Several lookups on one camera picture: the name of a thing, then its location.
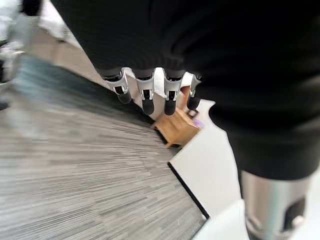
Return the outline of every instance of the striped carpet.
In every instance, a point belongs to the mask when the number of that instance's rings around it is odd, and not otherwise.
[[[33,57],[8,98],[1,240],[187,240],[204,224],[135,104]]]

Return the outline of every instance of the robotic hand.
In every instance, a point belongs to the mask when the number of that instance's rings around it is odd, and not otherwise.
[[[227,132],[250,239],[290,238],[320,159],[319,1],[52,2],[123,103],[123,67],[146,114],[154,68],[165,69],[168,115],[183,73],[193,73],[187,105],[216,102],[209,116]]]

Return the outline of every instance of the black sleeve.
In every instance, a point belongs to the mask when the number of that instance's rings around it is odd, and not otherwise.
[[[52,0],[96,68],[185,68],[237,166],[299,179],[320,159],[320,2]]]
[[[227,132],[238,168],[279,180],[313,173],[320,159],[319,1],[168,5],[153,1],[151,24],[166,54],[203,76],[196,94],[216,102],[209,115]]]

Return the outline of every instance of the floor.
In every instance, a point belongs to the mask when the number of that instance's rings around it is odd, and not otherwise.
[[[8,98],[1,240],[187,240],[206,221],[135,104],[32,57]]]

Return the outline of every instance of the white surface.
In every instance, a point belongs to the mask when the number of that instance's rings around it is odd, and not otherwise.
[[[193,240],[249,240],[244,221],[245,204],[238,200],[221,214],[211,217]],[[320,170],[313,176],[310,187],[306,221],[290,240],[320,239]]]
[[[76,48],[81,48],[50,0],[43,1],[39,26],[47,30],[53,37],[64,40]]]
[[[0,41],[8,38],[8,28],[20,10],[19,0],[0,0]]]
[[[210,216],[241,198],[227,134],[213,123],[205,125],[170,163]]]

